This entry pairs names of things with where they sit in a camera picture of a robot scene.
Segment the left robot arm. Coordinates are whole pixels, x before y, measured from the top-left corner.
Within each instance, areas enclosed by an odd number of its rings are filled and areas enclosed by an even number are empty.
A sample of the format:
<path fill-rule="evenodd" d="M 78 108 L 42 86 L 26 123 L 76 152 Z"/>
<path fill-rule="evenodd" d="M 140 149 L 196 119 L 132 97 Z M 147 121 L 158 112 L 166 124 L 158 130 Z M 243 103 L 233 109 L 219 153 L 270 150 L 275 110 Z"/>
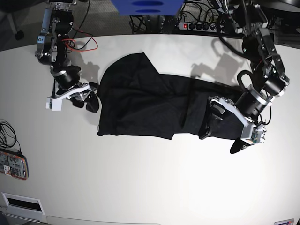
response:
<path fill-rule="evenodd" d="M 267 122 L 262 120 L 262 112 L 284 94 L 290 80 L 260 5 L 252 0 L 224 0 L 222 8 L 224 13 L 216 24 L 218 38 L 234 54 L 249 60 L 251 70 L 242 70 L 237 75 L 242 90 L 238 100 L 222 96 L 208 98 L 205 123 L 199 137 L 212 136 L 218 128 L 224 130 L 225 125 L 236 121 L 239 132 L 230 149 L 230 153 L 235 154 L 264 142 Z M 228 21 L 232 21 L 236 33 L 243 35 L 241 52 L 223 38 L 222 29 Z"/>

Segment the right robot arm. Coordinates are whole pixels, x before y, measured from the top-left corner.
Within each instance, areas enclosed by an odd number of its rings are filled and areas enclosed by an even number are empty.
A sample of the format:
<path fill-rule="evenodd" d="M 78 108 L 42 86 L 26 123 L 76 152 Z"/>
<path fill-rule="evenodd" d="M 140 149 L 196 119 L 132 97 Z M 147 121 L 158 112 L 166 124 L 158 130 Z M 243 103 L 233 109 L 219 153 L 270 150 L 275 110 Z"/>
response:
<path fill-rule="evenodd" d="M 72 65 L 68 58 L 69 51 L 81 50 L 75 47 L 75 41 L 69 36 L 74 26 L 71 7 L 76 1 L 50 0 L 48 3 L 35 52 L 39 63 L 49 66 L 53 77 L 52 93 L 46 100 L 46 108 L 60 111 L 63 100 L 67 99 L 75 107 L 85 107 L 87 111 L 96 113 L 99 110 L 98 84 L 82 83 L 82 69 Z"/>

